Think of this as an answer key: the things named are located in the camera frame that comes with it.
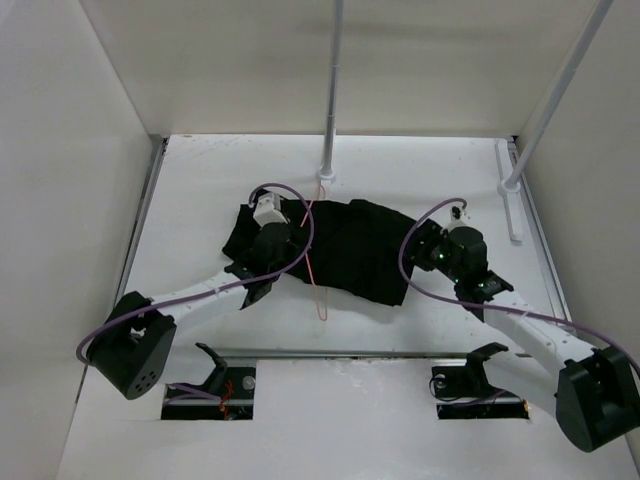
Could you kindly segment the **pink wire hanger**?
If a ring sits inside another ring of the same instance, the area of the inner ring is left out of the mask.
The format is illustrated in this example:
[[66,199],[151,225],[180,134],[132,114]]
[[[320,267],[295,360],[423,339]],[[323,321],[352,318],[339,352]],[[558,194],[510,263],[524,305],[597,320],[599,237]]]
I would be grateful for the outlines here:
[[[312,206],[315,202],[325,198],[326,190],[321,182],[318,182],[314,197],[311,199],[309,205]],[[328,320],[328,289],[326,287],[319,287],[316,284],[309,254],[305,255],[305,263],[309,281],[313,288],[314,302],[318,319],[322,322],[326,322]]]

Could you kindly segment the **black trousers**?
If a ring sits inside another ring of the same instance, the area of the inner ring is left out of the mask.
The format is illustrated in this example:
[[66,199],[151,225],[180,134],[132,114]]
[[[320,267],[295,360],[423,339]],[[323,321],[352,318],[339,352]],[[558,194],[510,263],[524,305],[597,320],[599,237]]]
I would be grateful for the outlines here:
[[398,253],[415,220],[363,199],[320,201],[311,210],[311,265],[301,262],[288,274],[374,303],[402,305],[408,284],[398,268]]

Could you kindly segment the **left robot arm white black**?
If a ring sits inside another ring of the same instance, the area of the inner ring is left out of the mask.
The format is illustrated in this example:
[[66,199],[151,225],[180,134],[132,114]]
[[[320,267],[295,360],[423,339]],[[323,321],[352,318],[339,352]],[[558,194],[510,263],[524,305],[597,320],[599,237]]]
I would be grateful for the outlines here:
[[140,398],[161,380],[178,333],[260,301],[280,275],[302,261],[314,234],[313,227],[269,223],[235,261],[199,284],[158,297],[125,294],[83,340],[79,358],[125,399]]

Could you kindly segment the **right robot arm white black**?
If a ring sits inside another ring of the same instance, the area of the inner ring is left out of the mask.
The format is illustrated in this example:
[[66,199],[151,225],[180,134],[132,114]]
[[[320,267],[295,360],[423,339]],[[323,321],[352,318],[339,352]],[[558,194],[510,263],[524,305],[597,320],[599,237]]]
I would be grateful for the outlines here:
[[613,341],[598,348],[569,333],[570,323],[536,312],[488,267],[482,233],[461,221],[445,229],[421,220],[402,241],[398,265],[436,270],[453,284],[451,302],[522,348],[526,365],[501,344],[467,357],[464,384],[483,396],[495,388],[553,416],[578,449],[592,452],[639,426],[639,367]]

